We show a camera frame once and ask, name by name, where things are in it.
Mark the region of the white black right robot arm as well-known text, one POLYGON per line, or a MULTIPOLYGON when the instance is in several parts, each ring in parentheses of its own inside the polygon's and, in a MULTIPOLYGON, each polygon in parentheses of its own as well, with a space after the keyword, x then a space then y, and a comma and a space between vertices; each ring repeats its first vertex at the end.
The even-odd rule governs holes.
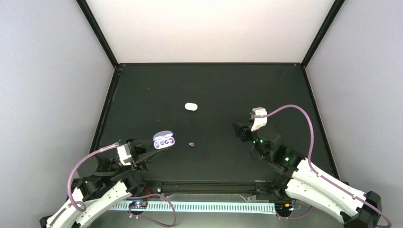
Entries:
POLYGON ((301 153, 286 146, 272 125, 257 130, 246 123, 233 123, 237 138, 251 142, 279 178, 269 193, 305 202, 341 222, 345 228, 375 228, 381 217, 381 197, 364 193, 322 171, 301 153))

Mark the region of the white earbud charging case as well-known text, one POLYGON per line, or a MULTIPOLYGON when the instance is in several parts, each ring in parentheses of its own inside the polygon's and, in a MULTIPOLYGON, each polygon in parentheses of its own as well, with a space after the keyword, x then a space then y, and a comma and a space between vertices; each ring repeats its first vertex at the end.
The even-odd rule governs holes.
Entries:
POLYGON ((184 108, 188 111, 196 111, 198 109, 198 105, 195 103, 186 103, 184 108))

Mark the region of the purple charging case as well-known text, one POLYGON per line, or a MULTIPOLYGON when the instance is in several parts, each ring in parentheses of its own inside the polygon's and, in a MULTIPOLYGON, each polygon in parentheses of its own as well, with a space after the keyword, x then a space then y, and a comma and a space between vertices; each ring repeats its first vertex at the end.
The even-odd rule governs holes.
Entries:
POLYGON ((160 131, 160 132, 156 133, 153 136, 153 142, 154 142, 155 149, 163 149, 163 148, 169 147, 168 145, 165 144, 165 141, 170 138, 174 138, 172 131, 165 130, 165 131, 160 131))

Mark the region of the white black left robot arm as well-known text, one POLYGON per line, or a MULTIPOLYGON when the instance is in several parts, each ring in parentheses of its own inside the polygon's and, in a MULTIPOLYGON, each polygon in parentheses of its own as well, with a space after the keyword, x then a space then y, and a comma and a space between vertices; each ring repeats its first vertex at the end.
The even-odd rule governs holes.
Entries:
POLYGON ((67 181, 67 199, 53 215, 42 217, 42 228, 87 228, 122 200, 145 208, 150 197, 162 198, 147 189, 141 173, 146 164, 175 144, 172 136, 151 141, 118 141, 90 153, 73 168, 67 181))

